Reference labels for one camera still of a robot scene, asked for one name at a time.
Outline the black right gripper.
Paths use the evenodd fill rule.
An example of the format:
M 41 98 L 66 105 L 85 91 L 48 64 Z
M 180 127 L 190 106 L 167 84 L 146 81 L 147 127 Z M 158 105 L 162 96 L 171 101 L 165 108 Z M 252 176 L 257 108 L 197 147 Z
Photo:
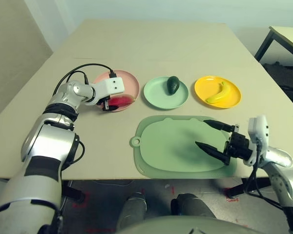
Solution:
M 208 144 L 196 141 L 195 144 L 208 155 L 218 159 L 225 165 L 229 165 L 230 158 L 240 158 L 248 161 L 252 155 L 252 150 L 249 148 L 250 141 L 242 134 L 238 133 L 237 125 L 229 125 L 217 120 L 205 119 L 204 123 L 208 126 L 228 133 L 232 133 L 229 140 L 225 143 L 224 151 L 220 152 L 217 148 Z

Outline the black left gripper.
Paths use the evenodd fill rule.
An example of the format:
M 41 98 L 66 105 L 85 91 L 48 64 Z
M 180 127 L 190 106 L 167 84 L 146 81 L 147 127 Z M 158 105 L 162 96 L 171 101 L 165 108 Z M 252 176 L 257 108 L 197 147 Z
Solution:
M 98 107 L 101 107 L 103 111 L 116 111 L 117 109 L 119 109 L 118 105 L 109 105 L 108 104 L 109 100 L 110 100 L 110 96 L 103 97 L 96 103 L 96 105 Z

